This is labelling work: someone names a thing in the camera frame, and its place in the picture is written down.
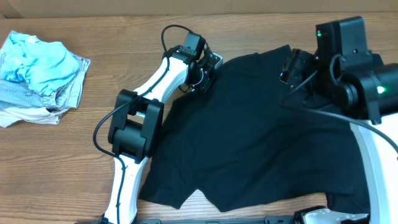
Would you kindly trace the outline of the black t-shirt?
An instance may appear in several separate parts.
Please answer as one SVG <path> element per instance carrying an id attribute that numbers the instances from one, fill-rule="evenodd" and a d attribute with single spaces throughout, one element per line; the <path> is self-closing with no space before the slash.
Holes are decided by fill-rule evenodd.
<path id="1" fill-rule="evenodd" d="M 279 79 L 290 47 L 224 63 L 205 94 L 174 101 L 139 197 L 182 206 L 200 190 L 220 211 L 324 193 L 328 208 L 369 213 L 357 140 L 347 122 L 286 110 Z"/>

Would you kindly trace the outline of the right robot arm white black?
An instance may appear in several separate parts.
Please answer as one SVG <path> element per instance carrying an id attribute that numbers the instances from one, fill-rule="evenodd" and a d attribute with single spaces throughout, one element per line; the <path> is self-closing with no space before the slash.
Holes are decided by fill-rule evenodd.
<path id="1" fill-rule="evenodd" d="M 292 223 L 397 222 L 397 65 L 377 65 L 360 16 L 316 26 L 317 51 L 293 49 L 280 80 L 303 90 L 303 110 L 341 110 L 359 144 L 368 185 L 369 213 L 336 212 L 323 206 L 296 212 Z"/>

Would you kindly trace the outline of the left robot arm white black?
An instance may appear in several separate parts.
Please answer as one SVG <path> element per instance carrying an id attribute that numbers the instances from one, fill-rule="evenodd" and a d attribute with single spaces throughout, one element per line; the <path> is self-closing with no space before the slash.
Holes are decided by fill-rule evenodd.
<path id="1" fill-rule="evenodd" d="M 111 199 L 99 223 L 132 223 L 145 164 L 160 139 L 164 105 L 181 85 L 206 93 L 223 58 L 206 40 L 189 32 L 183 45 L 164 52 L 159 69 L 139 88 L 121 90 L 112 112 L 108 142 L 112 145 L 114 180 Z"/>

